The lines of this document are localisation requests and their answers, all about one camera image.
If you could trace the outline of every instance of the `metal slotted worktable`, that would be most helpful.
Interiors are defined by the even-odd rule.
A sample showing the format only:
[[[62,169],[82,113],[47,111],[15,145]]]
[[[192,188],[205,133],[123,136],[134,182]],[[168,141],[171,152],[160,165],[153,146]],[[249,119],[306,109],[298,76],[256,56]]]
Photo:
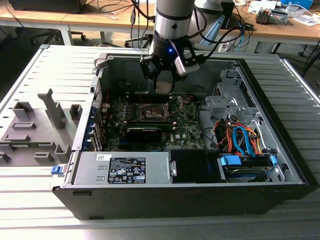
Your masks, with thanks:
[[[63,108],[83,104],[97,53],[116,48],[47,46],[39,49],[0,104],[0,135],[16,101],[44,107],[38,92],[52,88]],[[144,51],[128,49],[128,53]],[[232,58],[235,54],[217,53]],[[290,64],[276,55],[237,54],[246,60],[297,148],[320,181],[320,100]],[[319,239],[320,190],[264,215],[80,221],[51,192],[51,167],[0,167],[0,237],[32,239]]]

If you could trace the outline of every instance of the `motherboard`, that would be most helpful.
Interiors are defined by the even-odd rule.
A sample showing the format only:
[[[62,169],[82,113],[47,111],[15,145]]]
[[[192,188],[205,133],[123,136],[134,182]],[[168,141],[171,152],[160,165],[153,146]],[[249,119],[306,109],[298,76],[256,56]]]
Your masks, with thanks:
[[[190,96],[118,97],[105,122],[105,151],[203,149],[196,102]]]

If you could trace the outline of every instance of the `blue latch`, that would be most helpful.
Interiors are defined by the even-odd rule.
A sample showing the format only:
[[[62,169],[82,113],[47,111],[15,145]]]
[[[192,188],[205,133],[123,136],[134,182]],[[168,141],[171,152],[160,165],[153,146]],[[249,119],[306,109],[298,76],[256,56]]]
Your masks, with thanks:
[[[278,163],[278,161],[277,161],[277,158],[275,157],[275,156],[270,156],[270,160],[271,160],[271,162],[272,162],[272,164],[273,164],[273,166],[274,165],[276,165],[277,163]]]
[[[220,158],[222,166],[225,165],[241,165],[241,160],[239,156],[236,155],[224,155]]]
[[[63,166],[53,166],[51,168],[51,174],[52,175],[62,175],[63,173],[64,167]]]

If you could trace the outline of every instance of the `warning label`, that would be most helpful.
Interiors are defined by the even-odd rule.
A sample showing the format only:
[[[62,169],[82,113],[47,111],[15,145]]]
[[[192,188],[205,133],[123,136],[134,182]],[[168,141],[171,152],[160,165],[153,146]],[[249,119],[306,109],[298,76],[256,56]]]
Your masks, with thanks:
[[[146,159],[144,157],[110,158],[108,182],[110,184],[145,184]]]

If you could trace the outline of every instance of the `blue cable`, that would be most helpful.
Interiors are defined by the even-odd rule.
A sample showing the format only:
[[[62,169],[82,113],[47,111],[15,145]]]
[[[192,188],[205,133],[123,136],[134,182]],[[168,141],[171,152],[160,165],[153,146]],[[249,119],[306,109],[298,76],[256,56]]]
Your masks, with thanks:
[[[248,135],[247,131],[245,130],[245,128],[242,127],[242,126],[237,126],[233,130],[232,139],[233,139],[234,146],[241,152],[242,156],[246,155],[245,151],[242,150],[242,148],[238,145],[238,142],[237,142],[237,131],[238,131],[238,129],[240,129],[243,132],[244,140],[245,140],[245,146],[246,146],[246,150],[248,151],[248,154],[251,155],[252,157],[255,157],[256,154],[255,154],[255,152],[253,151],[253,149],[252,149],[252,147],[250,145],[249,135]]]
[[[241,47],[241,45],[242,45],[242,42],[243,42],[243,40],[244,40],[244,35],[245,35],[245,32],[243,32],[242,35],[241,35],[241,40],[240,40],[239,46],[238,46],[238,48],[237,48],[236,51],[235,51],[236,53],[239,51],[239,49],[240,49],[240,47]]]

